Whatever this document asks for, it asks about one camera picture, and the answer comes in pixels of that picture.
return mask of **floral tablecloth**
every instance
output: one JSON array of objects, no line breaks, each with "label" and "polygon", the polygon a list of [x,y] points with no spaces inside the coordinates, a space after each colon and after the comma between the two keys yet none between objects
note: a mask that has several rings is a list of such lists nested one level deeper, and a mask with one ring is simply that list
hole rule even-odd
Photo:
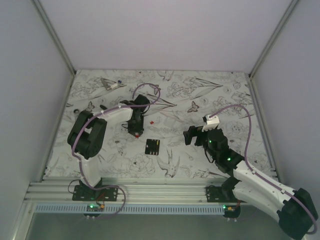
[{"label": "floral tablecloth", "polygon": [[[109,89],[121,80],[121,84]],[[215,164],[209,163],[204,149],[185,145],[183,131],[203,125],[202,117],[220,108],[241,104],[252,117],[248,159],[258,169],[271,175],[261,132],[248,89],[246,76],[240,72],[155,71],[155,70],[79,70],[58,130],[46,177],[79,177],[79,165],[71,155],[67,137],[82,110],[93,113],[131,100],[141,83],[158,85],[160,100],[144,118],[144,133],[135,138],[121,123],[107,126],[101,151],[97,155],[101,175],[115,178],[225,178]],[[158,94],[148,85],[140,88],[150,101]],[[221,128],[229,146],[240,154],[248,137],[248,116],[241,108],[229,108],[219,114]],[[158,156],[145,155],[147,139],[160,140]]]}]

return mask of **purple cable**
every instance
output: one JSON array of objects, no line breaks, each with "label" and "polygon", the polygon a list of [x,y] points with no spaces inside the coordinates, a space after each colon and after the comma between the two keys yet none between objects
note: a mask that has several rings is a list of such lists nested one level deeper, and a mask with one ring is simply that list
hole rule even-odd
[{"label": "purple cable", "polygon": [[[144,85],[149,85],[149,86],[152,86],[152,87],[154,87],[154,88],[157,89],[157,91],[158,91],[158,96],[157,96],[156,100],[154,100],[153,102],[151,102],[151,103],[149,103],[149,104],[144,104],[144,105],[124,105],[124,106],[121,106],[121,108],[123,108],[123,109],[142,108],[142,107],[147,107],[147,106],[150,106],[150,105],[155,104],[155,103],[159,100],[159,98],[160,98],[160,88],[159,88],[158,86],[152,84],[152,83],[146,82],[146,83],[142,83],[142,84],[140,84],[139,86],[137,86],[136,89],[133,91],[132,98],[135,97],[135,93],[136,93],[136,91],[138,90],[138,88],[140,88],[141,86],[144,86]],[[99,219],[109,219],[109,218],[112,218],[112,217],[114,217],[115,215],[117,215],[119,212],[121,212],[122,209],[124,208],[125,204],[126,204],[126,200],[127,200],[126,193],[125,193],[125,191],[124,191],[120,186],[117,186],[117,185],[108,185],[108,186],[103,186],[103,187],[98,187],[98,188],[95,188],[95,187],[91,186],[91,185],[89,184],[89,182],[88,182],[88,180],[87,180],[87,178],[86,178],[86,176],[85,176],[84,170],[83,170],[83,168],[82,168],[82,160],[81,160],[81,157],[78,156],[78,155],[76,155],[75,150],[76,150],[76,146],[77,146],[77,144],[78,144],[78,141],[79,141],[81,135],[82,135],[83,132],[85,131],[86,127],[87,127],[95,118],[98,118],[98,117],[100,117],[101,115],[104,115],[104,114],[106,114],[106,113],[112,112],[112,111],[117,110],[117,109],[119,109],[119,108],[120,108],[119,106],[115,106],[115,107],[112,107],[112,108],[110,108],[110,109],[106,109],[106,110],[104,110],[103,112],[100,112],[100,113],[94,115],[93,117],[91,117],[91,118],[83,125],[83,127],[81,128],[78,136],[75,138],[75,141],[74,141],[74,144],[73,144],[72,150],[71,150],[72,156],[74,156],[75,158],[77,158],[77,159],[79,160],[79,169],[80,169],[81,176],[82,176],[85,184],[86,184],[90,189],[95,190],[95,191],[99,191],[99,190],[103,190],[103,189],[107,189],[107,188],[116,188],[116,189],[119,189],[119,190],[123,193],[123,198],[124,198],[124,199],[123,199],[123,204],[122,204],[122,206],[118,209],[118,211],[116,211],[116,212],[108,215],[107,217],[99,217]]]},{"label": "purple cable", "polygon": [[[226,106],[226,107],[223,107],[221,108],[219,111],[217,111],[216,113],[212,114],[210,116],[210,118],[212,118],[213,116],[221,113],[222,111],[228,109],[228,108],[242,108],[246,114],[248,115],[248,118],[249,118],[249,133],[248,133],[248,138],[246,140],[246,143],[245,143],[245,148],[244,148],[244,161],[245,161],[245,164],[247,165],[247,167],[250,169],[250,171],[253,171],[254,169],[251,167],[249,161],[248,161],[248,158],[247,158],[247,150],[248,150],[248,146],[249,146],[249,140],[250,140],[250,135],[251,135],[251,128],[252,128],[252,122],[251,122],[251,116],[250,116],[250,113],[249,111],[242,105],[240,104],[233,104],[233,105],[229,105],[229,106]],[[266,183],[270,184],[271,186],[273,186],[274,188],[276,188],[277,190],[279,191],[282,191],[283,189],[277,185],[275,185],[273,182],[269,181],[268,179],[266,179],[265,177],[263,177],[262,175],[260,175],[259,173],[255,172],[254,173],[255,175],[257,175],[259,178],[261,178],[263,181],[265,181]],[[291,193],[287,192],[287,191],[284,191],[284,193],[286,195],[288,195],[290,198],[292,198],[293,200],[295,200],[302,208],[303,210],[305,210],[305,212],[308,214],[308,216],[310,217],[310,219],[312,220],[312,223],[313,223],[313,230],[310,231],[310,232],[307,232],[306,234],[309,234],[309,235],[312,235],[312,234],[315,234],[318,230],[318,225],[317,225],[317,222],[316,222],[316,219],[314,218],[314,216],[311,214],[311,212],[309,211],[309,209],[299,200],[297,199],[295,196],[293,196]]]}]

